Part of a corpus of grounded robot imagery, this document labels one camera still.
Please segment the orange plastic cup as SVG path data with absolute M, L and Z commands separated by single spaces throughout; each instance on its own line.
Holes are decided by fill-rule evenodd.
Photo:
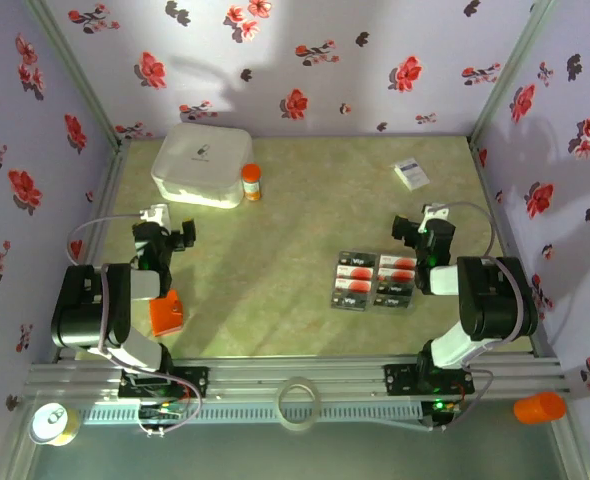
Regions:
M 535 425 L 559 420 L 566 415 L 564 399 L 554 392 L 541 392 L 517 400 L 513 406 L 516 419 L 526 425 Z

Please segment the black VIP card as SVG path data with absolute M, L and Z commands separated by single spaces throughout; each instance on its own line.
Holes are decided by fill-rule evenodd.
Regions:
M 365 311 L 369 295 L 363 292 L 340 291 L 331 296 L 331 307 L 342 310 Z
M 378 294 L 374 297 L 372 306 L 375 311 L 380 313 L 394 313 L 407 311 L 411 303 L 411 296 Z
M 369 252 L 341 251 L 338 257 L 338 264 L 351 267 L 374 268 L 377 265 L 378 257 Z
M 414 291 L 413 282 L 381 281 L 378 283 L 376 293 L 378 295 L 392 295 L 410 297 Z

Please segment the aluminium side rail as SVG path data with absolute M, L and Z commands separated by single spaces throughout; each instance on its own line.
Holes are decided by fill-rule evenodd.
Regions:
M 486 153 L 477 160 L 500 227 L 502 247 L 520 258 L 539 314 L 535 348 L 552 356 L 562 298 L 558 279 L 561 243 L 555 220 L 563 189 L 550 171 L 549 142 L 540 135 L 513 138 L 492 131 L 475 146 Z
M 129 146 L 129 140 L 123 142 L 109 161 L 100 184 L 95 189 L 91 219 L 115 214 L 116 199 L 127 162 Z M 111 222 L 105 220 L 86 228 L 82 232 L 84 246 L 82 247 L 81 260 L 95 266 L 100 265 L 104 260 L 123 261 L 125 253 L 132 250 L 124 243 L 123 237 L 126 236 L 126 233 L 121 232 L 121 228 L 128 226 L 129 224 L 122 219 Z

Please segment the aluminium frame rail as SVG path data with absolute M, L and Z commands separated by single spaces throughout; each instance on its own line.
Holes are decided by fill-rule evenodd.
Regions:
M 384 367 L 411 364 L 413 355 L 394 356 L 277 356 L 179 360 L 181 366 L 209 369 L 206 400 L 209 403 L 268 402 L 292 377 L 311 381 L 327 401 L 392 401 L 386 392 Z M 494 376 L 486 399 L 518 399 L 542 391 L 562 396 L 570 393 L 560 362 L 525 352 L 487 353 L 472 362 L 477 372 L 474 387 L 480 390 Z M 60 397 L 114 401 L 121 372 L 105 360 L 61 360 L 29 369 L 22 395 L 25 398 Z

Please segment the aluminium frame post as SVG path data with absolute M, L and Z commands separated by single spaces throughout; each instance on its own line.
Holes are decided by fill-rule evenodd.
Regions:
M 511 51 L 498 80 L 493 87 L 484 107 L 467 137 L 468 145 L 474 147 L 485 131 L 490 127 L 493 117 L 500 108 L 504 96 L 509 91 L 514 78 L 519 73 L 529 51 L 545 29 L 548 17 L 552 14 L 559 0 L 533 0 L 528 21 Z
M 121 148 L 122 141 L 118 139 L 102 104 L 94 92 L 84 70 L 77 61 L 63 32 L 58 26 L 54 15 L 45 0 L 22 0 L 29 12 L 49 40 L 52 48 L 62 62 L 74 86 L 81 94 L 94 120 L 99 124 L 104 136 L 115 152 Z

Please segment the green circuit board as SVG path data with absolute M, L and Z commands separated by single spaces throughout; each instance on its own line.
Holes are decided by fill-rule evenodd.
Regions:
M 455 414 L 460 411 L 460 406 L 460 400 L 434 399 L 421 402 L 422 412 L 425 416 L 442 413 Z
M 139 407 L 138 419 L 141 422 L 177 422 L 183 418 L 186 410 L 186 404 L 181 402 L 144 404 Z

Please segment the orange pill bottle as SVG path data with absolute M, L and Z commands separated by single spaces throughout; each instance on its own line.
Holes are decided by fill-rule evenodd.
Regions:
M 243 192 L 246 199 L 258 201 L 261 199 L 261 169 L 255 163 L 248 163 L 241 170 Z

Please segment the clear tape roll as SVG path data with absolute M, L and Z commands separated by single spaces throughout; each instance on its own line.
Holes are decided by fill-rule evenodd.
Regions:
M 295 422 L 287 418 L 283 402 L 286 395 L 293 389 L 300 389 L 306 392 L 311 400 L 311 413 L 301 421 Z M 275 415 L 279 423 L 287 430 L 292 432 L 305 432 L 309 430 L 320 418 L 322 409 L 321 395 L 315 384 L 304 377 L 295 376 L 286 380 L 278 389 L 275 399 Z

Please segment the red black battery packs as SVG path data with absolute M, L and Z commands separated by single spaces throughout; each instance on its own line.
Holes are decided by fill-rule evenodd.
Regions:
M 378 295 L 378 294 L 376 293 L 376 288 L 377 288 L 377 285 L 378 285 L 378 283 L 380 282 L 380 281 L 377 279 L 377 272 L 378 272 L 378 270 L 380 269 L 380 267 L 379 267 L 379 257 L 380 257 L 381 255 L 390 255 L 390 254 L 376 254 L 376 255 L 377 255 L 377 257 L 378 257 L 378 260 L 377 260 L 377 265 L 376 265 L 376 266 L 373 268 L 373 269 L 374 269 L 374 275 L 373 275 L 373 278 L 370 280 L 370 281 L 372 282 L 372 289 L 371 289 L 371 292 L 370 292 L 370 293 L 368 293 L 368 295 L 369 295 L 369 300 L 368 300 L 368 306 L 367 306 L 366 310 L 369 310 L 370 308 L 373 308 L 373 306 L 372 306 L 373 299 L 374 299 L 374 297 L 375 297 L 376 295 Z M 336 267 L 335 267 L 335 277 L 334 277 L 334 281 L 335 281 L 335 279 L 337 278 L 337 277 L 336 277 L 336 268 L 337 268 L 337 266 L 338 266 L 338 265 L 339 265 L 339 264 L 338 264 L 338 260 L 337 260 Z

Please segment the red circle card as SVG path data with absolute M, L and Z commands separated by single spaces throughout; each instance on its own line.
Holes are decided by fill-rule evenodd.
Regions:
M 380 282 L 413 283 L 415 271 L 398 268 L 380 268 L 377 272 L 377 279 Z
M 379 257 L 379 267 L 396 269 L 396 270 L 414 270 L 417 260 L 412 257 L 399 255 L 381 255 Z
M 333 286 L 335 291 L 368 294 L 372 289 L 370 280 L 336 278 Z
M 342 279 L 370 281 L 373 275 L 372 267 L 338 265 L 336 268 L 336 277 Z

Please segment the small white paper packet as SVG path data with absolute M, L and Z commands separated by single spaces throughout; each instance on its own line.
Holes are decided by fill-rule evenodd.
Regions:
M 395 163 L 393 170 L 409 191 L 417 190 L 430 183 L 428 176 L 415 158 Z

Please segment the orange card holder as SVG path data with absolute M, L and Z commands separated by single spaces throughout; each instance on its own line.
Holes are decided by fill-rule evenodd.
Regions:
M 149 301 L 151 330 L 155 337 L 180 331 L 184 324 L 184 308 L 176 290 L 165 297 Z

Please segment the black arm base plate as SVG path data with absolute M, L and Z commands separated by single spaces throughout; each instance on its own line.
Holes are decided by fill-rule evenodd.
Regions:
M 475 392 L 472 377 L 462 369 L 388 364 L 383 366 L 383 374 L 388 396 L 470 395 Z
M 170 375 L 190 382 L 199 390 L 202 397 L 206 396 L 209 385 L 209 369 L 207 367 L 174 367 Z M 195 397 L 190 389 L 186 389 L 176 381 L 121 371 L 118 385 L 119 398 L 181 399 L 186 395 Z

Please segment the white medicine box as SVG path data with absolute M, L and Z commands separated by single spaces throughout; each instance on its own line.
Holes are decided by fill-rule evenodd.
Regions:
M 232 209 L 243 198 L 241 170 L 252 161 L 248 132 L 181 123 L 166 135 L 151 177 L 166 200 Z

